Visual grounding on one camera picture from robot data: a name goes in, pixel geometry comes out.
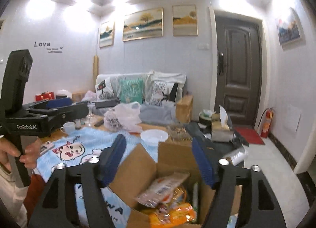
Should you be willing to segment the person's left hand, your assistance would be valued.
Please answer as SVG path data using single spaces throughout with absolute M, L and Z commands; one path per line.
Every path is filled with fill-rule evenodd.
M 35 169 L 37 166 L 37 159 L 40 157 L 40 148 L 42 141 L 37 138 L 35 142 L 31 143 L 25 148 L 23 154 L 6 138 L 1 138 L 1 165 L 6 172 L 12 172 L 11 164 L 8 159 L 9 156 L 17 157 L 27 169 Z

